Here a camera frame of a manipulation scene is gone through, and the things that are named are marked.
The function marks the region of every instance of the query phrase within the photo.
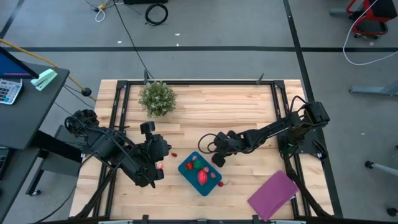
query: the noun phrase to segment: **gray floor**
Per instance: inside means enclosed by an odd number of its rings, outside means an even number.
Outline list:
[[[351,21],[330,17],[328,9],[344,7],[348,1],[289,2],[302,47],[342,47]],[[0,29],[16,4],[17,0],[0,2]],[[146,8],[133,7],[141,13]],[[119,6],[137,46],[294,46],[281,0],[170,0],[167,7],[166,24],[151,27],[144,25],[144,20],[127,6]],[[94,17],[84,0],[25,0],[5,39],[21,47],[131,46],[114,7],[106,10],[104,22],[97,23]],[[397,47],[397,25],[398,19],[391,21],[389,33],[379,40],[350,38],[348,47]],[[22,53],[13,54],[27,62],[42,63]],[[142,77],[143,67],[134,52],[39,54],[71,70],[71,76],[89,86],[94,95],[101,79]],[[157,78],[258,78],[262,72],[264,78],[270,79],[302,77],[294,52],[142,52],[141,55]],[[384,55],[353,53],[349,57],[366,62]],[[387,85],[395,80],[397,57],[356,67],[341,53],[304,53],[315,99],[323,102],[331,117],[324,129],[325,139],[346,218],[398,222],[384,210],[387,206],[398,207],[398,178],[363,166],[366,160],[372,160],[398,168],[398,152],[394,149],[398,142],[393,127],[398,123],[397,99],[348,93],[350,85]],[[85,108],[64,90],[57,102],[71,112]],[[66,115],[53,106],[41,130],[54,134]],[[74,177],[45,173],[39,183],[43,194],[24,195],[25,184],[4,223],[28,223],[42,218],[63,201],[75,184]],[[70,203],[49,220],[66,218]]]

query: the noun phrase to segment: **blue tray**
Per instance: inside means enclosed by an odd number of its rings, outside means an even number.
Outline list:
[[[203,162],[203,164],[207,167],[209,167],[209,172],[208,172],[208,177],[207,177],[207,183],[205,183],[203,186],[201,186],[198,183],[198,173],[199,170],[186,170],[185,169],[185,164],[188,162],[192,162],[192,157],[197,156],[199,160]],[[194,188],[196,188],[197,191],[202,196],[207,196],[211,190],[213,190],[214,187],[218,185],[218,183],[221,181],[222,176],[219,172],[217,172],[216,169],[212,165],[210,165],[205,158],[203,158],[198,152],[193,152],[190,154],[179,166],[178,166],[178,171],[192,184]],[[210,173],[216,174],[215,178],[210,177]]]

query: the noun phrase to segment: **potted plant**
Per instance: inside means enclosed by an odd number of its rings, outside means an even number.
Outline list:
[[[148,117],[159,118],[175,109],[175,93],[166,83],[148,83],[138,102],[147,111]]]

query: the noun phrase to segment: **calculator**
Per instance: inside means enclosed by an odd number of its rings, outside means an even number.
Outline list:
[[[22,90],[22,79],[0,79],[0,103],[11,105],[15,102],[18,93]]]

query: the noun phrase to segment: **wooden table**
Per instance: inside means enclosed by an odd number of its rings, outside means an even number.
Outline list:
[[[289,102],[295,95],[303,97],[300,80],[284,80]],[[117,80],[102,80],[95,111],[100,126],[109,126]],[[136,187],[121,170],[116,180],[112,219],[251,219],[254,210],[247,199],[275,172],[284,171],[279,156],[276,138],[251,154],[238,154],[226,158],[226,164],[216,169],[223,175],[224,187],[216,187],[207,197],[202,197],[180,175],[178,165],[193,151],[197,142],[206,133],[237,133],[261,128],[276,121],[271,88],[266,85],[176,85],[177,108],[163,118],[148,119],[146,112],[137,102],[143,86],[133,86],[129,94],[126,126],[127,136],[134,142],[144,141],[139,125],[154,120],[156,133],[172,145],[172,152],[178,157],[167,156],[163,161],[165,178],[156,182],[156,188]],[[119,124],[124,90],[119,99],[119,111],[115,125]],[[300,107],[295,102],[294,109]],[[211,138],[203,141],[207,145]],[[210,160],[211,155],[203,155]],[[310,155],[300,155],[305,183],[318,203],[333,213],[328,188],[321,162]],[[101,163],[90,159],[80,171],[70,215],[77,214],[90,199],[98,185]],[[104,210],[103,197],[101,211]],[[300,214],[303,215],[302,200],[297,195]],[[273,216],[293,218],[291,202],[287,202]]]

